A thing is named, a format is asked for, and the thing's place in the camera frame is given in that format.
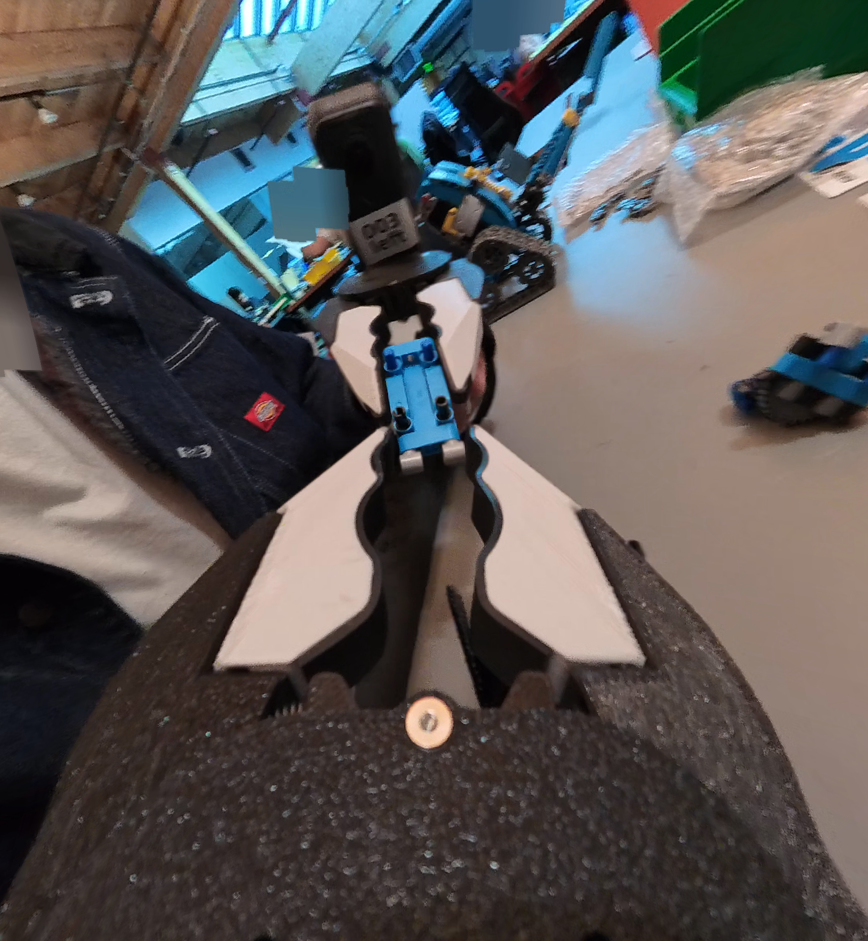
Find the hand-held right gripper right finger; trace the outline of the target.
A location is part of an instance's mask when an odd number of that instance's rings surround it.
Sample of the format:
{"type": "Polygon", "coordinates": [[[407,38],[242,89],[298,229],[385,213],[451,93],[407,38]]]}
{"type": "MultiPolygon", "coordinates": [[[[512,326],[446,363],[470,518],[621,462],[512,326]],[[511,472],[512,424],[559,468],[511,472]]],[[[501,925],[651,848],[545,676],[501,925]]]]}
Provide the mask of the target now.
{"type": "Polygon", "coordinates": [[[540,708],[581,708],[580,672],[647,655],[581,520],[581,508],[480,426],[469,432],[475,565],[466,642],[483,705],[534,682],[540,708]]]}

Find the clear bag of parts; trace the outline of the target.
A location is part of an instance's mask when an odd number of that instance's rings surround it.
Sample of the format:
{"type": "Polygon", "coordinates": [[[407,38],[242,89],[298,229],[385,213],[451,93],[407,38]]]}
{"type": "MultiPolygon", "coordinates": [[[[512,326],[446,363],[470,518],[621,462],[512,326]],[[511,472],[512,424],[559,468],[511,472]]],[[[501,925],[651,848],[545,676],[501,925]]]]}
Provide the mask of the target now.
{"type": "Polygon", "coordinates": [[[633,132],[624,144],[595,160],[561,184],[556,184],[552,206],[557,225],[576,225],[607,198],[626,193],[657,175],[677,140],[669,123],[650,124],[633,132]]]}
{"type": "Polygon", "coordinates": [[[690,245],[709,217],[798,173],[860,90],[860,78],[812,70],[755,88],[684,133],[668,153],[659,193],[677,240],[690,245]]]}

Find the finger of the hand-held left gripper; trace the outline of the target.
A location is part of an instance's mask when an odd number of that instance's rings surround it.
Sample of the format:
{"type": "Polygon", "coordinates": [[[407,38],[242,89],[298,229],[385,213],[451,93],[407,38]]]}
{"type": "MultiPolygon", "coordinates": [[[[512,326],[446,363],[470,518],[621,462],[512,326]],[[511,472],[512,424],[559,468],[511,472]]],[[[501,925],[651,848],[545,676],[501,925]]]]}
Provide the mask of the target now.
{"type": "Polygon", "coordinates": [[[381,315],[378,304],[361,304],[340,312],[330,353],[364,409],[381,424],[390,424],[391,412],[377,351],[379,339],[373,329],[381,315]]]}
{"type": "Polygon", "coordinates": [[[458,278],[440,281],[418,292],[430,308],[429,323],[437,333],[440,362],[448,388],[462,416],[475,416],[486,390],[484,323],[479,303],[458,278]]]}

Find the blue beam brick assembly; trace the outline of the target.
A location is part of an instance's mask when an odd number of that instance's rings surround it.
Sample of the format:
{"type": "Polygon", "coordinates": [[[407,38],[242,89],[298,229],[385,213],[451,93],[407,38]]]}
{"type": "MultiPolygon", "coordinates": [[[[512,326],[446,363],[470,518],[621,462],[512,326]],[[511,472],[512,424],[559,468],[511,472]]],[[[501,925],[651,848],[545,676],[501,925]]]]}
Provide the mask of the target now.
{"type": "Polygon", "coordinates": [[[430,339],[438,352],[435,363],[424,363],[418,358],[419,343],[422,339],[404,344],[385,347],[393,348],[400,359],[401,368],[397,373],[386,373],[383,367],[385,390],[391,412],[396,406],[404,406],[413,422],[412,430],[404,435],[396,435],[399,454],[408,449],[417,449],[425,457],[440,457],[440,444],[443,441],[462,440],[454,413],[450,390],[440,362],[440,354],[435,342],[430,339]],[[446,396],[452,403],[453,416],[450,421],[438,421],[434,401],[437,396],[446,396]]]}

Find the person's white shirt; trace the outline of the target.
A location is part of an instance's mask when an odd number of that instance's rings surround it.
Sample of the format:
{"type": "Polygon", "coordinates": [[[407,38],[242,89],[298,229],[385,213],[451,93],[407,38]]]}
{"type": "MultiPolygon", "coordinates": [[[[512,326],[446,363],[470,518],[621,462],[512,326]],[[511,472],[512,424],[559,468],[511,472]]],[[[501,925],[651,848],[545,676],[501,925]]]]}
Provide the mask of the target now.
{"type": "Polygon", "coordinates": [[[231,541],[186,488],[0,377],[0,555],[79,576],[147,628],[231,541]]]}

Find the blue sticker sheet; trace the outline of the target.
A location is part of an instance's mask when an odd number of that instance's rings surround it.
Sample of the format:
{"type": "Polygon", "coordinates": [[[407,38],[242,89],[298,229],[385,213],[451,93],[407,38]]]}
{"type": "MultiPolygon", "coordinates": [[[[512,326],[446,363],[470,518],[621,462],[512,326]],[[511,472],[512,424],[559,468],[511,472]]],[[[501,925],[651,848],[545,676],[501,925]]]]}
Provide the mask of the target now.
{"type": "Polygon", "coordinates": [[[818,194],[835,198],[868,182],[868,127],[832,138],[801,179],[818,194]]]}

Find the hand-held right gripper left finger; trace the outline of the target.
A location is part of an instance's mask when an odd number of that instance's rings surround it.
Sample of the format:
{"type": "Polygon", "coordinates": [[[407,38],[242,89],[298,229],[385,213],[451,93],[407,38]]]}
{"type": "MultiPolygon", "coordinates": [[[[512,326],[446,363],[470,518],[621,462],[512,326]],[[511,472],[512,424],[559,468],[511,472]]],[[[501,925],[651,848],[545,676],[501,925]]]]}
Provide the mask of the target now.
{"type": "Polygon", "coordinates": [[[373,542],[383,525],[380,428],[278,510],[278,523],[214,659],[216,673],[319,673],[357,685],[381,657],[386,614],[373,542]]]}

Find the green plastic bin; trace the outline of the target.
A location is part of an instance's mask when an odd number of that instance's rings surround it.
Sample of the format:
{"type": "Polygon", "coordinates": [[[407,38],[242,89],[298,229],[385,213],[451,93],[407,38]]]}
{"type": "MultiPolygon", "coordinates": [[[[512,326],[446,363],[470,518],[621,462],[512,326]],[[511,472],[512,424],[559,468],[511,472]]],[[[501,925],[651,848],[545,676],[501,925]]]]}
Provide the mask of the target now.
{"type": "Polygon", "coordinates": [[[781,78],[868,72],[868,1],[692,1],[658,40],[659,93],[691,126],[781,78]]]}

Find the yellow plastic bin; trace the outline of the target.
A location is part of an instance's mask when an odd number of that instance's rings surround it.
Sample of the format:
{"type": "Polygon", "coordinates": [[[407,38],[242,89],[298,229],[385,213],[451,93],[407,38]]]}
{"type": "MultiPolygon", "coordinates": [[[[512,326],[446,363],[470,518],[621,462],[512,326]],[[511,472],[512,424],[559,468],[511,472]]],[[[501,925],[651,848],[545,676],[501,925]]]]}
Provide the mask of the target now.
{"type": "Polygon", "coordinates": [[[316,286],[334,276],[334,272],[338,269],[345,270],[349,264],[349,256],[348,247],[343,245],[331,246],[320,256],[307,263],[302,279],[310,286],[316,286]]]}

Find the grey desk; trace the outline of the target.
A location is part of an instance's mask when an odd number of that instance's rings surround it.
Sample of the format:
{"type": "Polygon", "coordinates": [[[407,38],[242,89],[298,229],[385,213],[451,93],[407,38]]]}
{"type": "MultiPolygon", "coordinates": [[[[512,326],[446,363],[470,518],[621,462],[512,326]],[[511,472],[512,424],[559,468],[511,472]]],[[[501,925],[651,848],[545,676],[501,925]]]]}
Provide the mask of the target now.
{"type": "Polygon", "coordinates": [[[703,223],[557,229],[556,289],[495,328],[487,429],[715,631],[868,912],[868,415],[788,430],[727,396],[797,334],[868,326],[868,210],[790,180],[703,223]]]}

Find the small black blue gear assembly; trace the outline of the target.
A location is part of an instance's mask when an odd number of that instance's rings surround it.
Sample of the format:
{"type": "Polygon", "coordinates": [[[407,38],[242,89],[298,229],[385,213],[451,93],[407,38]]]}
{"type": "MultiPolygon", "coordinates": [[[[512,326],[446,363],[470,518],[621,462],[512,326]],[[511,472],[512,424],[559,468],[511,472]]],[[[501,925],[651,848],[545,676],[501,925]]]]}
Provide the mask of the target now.
{"type": "Polygon", "coordinates": [[[768,368],[732,383],[732,406],[780,427],[846,425],[868,410],[868,328],[828,323],[768,368]]]}

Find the blue tracked toy vehicle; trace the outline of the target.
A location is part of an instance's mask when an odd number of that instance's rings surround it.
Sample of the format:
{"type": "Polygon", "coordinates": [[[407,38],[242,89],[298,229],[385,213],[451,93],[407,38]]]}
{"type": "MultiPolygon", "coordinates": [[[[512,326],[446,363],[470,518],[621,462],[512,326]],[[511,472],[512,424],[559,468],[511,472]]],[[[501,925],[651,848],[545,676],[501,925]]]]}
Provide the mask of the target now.
{"type": "Polygon", "coordinates": [[[492,166],[440,162],[419,192],[420,234],[484,273],[480,297],[487,323],[496,323],[555,288],[549,190],[568,162],[572,138],[594,101],[618,28],[616,12],[598,26],[581,73],[586,89],[567,101],[548,143],[533,157],[506,146],[492,166]]]}

